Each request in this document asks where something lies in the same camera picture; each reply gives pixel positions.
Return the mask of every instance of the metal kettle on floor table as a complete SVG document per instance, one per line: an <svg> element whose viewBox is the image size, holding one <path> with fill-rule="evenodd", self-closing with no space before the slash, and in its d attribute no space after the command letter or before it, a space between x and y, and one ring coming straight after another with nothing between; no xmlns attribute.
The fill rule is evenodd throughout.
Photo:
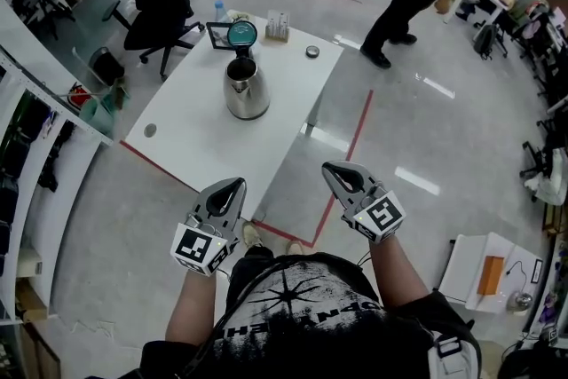
<svg viewBox="0 0 568 379"><path fill-rule="evenodd" d="M227 40L237 57L225 70L223 92L229 111L242 120L260 117L270 105L263 72L250 52L256 37L256 28L248 21L235 22L227 32Z"/></svg>

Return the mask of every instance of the water bottle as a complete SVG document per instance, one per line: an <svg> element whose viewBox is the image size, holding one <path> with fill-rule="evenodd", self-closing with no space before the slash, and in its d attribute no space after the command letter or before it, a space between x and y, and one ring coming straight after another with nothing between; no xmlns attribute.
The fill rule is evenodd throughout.
<svg viewBox="0 0 568 379"><path fill-rule="evenodd" d="M222 0L215 2L215 22L232 22Z"/></svg>

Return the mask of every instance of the glossy floor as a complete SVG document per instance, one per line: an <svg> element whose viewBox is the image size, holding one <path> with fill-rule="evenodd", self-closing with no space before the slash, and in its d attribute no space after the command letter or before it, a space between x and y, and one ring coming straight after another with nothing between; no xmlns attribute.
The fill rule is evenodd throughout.
<svg viewBox="0 0 568 379"><path fill-rule="evenodd" d="M192 0L195 18L211 20L214 1ZM289 11L293 27L330 41L341 36L345 47L325 89L317 130L310 137L298 133L256 216L308 243L318 233L315 249L359 260L367 245L340 221L337 204L321 221L330 193L320 166L351 150L352 160L365 164L405 207L398 237L429 287L439 283L448 242L460 233L496 232L541 254L542 205L530 202L518 172L527 160L521 144L542 143L535 122L544 106L517 48L510 43L508 59L496 51L483 61L472 49L472 23L452 19L446 25L430 9L411 23L418 43L387 44L393 68L379 70L356 47L389 1L225 0L228 8L259 16ZM169 71L184 55L174 53ZM122 55L132 100L119 138L159 89L159 60L141 66L135 53ZM99 153L59 260L54 303L60 320L44 327L68 377L117 376L136 365L144 342L163 337L184 275L169 257L170 242L193 200L188 188L123 147ZM285 238L262 235L277 254L284 252ZM476 319L480 339L505 347L525 321L463 315Z"/></svg>

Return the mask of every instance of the black t-shirt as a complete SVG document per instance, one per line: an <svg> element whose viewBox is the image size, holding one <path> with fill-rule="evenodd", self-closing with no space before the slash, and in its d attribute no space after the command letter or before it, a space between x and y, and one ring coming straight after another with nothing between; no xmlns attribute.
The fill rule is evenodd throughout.
<svg viewBox="0 0 568 379"><path fill-rule="evenodd" d="M441 294L386 312L353 269L360 276L334 261L310 260L268 274L217 327L192 377L429 377L434 330L469 341L480 359L477 342ZM175 377L199 349L148 343L140 370L146 379Z"/></svg>

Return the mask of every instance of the backpack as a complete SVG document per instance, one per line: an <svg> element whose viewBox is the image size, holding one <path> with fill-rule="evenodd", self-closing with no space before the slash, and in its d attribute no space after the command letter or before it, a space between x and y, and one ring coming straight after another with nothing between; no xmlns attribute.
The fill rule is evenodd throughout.
<svg viewBox="0 0 568 379"><path fill-rule="evenodd" d="M473 49L481 56L481 59L487 60L492 58L491 52L493 51L493 43L495 43L496 37L497 26L494 24L488 24L481 29L476 41L473 43Z"/></svg>

